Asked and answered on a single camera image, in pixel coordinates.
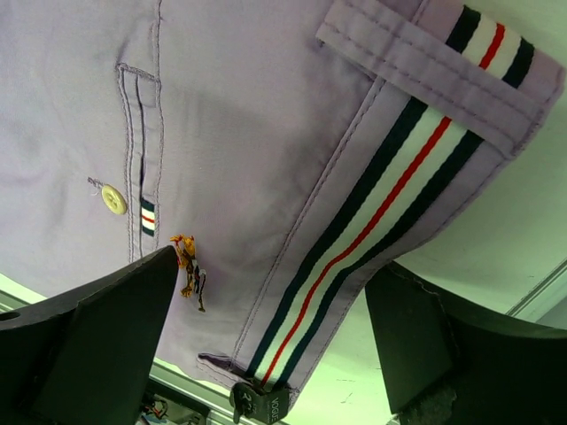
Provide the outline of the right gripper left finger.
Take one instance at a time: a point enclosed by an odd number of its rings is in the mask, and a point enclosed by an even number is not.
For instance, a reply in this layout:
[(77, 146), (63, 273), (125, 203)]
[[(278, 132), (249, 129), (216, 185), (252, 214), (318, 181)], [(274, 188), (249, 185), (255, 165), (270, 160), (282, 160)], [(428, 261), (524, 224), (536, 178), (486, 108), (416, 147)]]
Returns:
[(162, 248), (1, 315), (3, 424), (133, 424), (175, 290)]

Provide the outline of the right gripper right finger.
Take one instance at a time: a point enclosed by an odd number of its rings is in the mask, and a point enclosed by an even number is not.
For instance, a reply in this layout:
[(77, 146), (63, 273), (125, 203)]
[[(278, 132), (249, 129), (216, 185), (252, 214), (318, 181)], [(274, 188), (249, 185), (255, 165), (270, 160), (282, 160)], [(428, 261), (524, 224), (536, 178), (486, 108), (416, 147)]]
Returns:
[(566, 332), (497, 313), (395, 263), (365, 288), (398, 424), (564, 424)]

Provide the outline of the purple trousers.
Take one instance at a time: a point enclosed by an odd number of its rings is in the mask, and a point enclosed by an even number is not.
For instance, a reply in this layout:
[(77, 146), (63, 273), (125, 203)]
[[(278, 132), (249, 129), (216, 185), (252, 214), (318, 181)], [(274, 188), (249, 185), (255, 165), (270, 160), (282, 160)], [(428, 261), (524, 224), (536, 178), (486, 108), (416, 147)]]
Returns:
[(4, 1), (1, 272), (52, 297), (173, 246), (159, 357), (296, 400), (565, 77), (461, 1)]

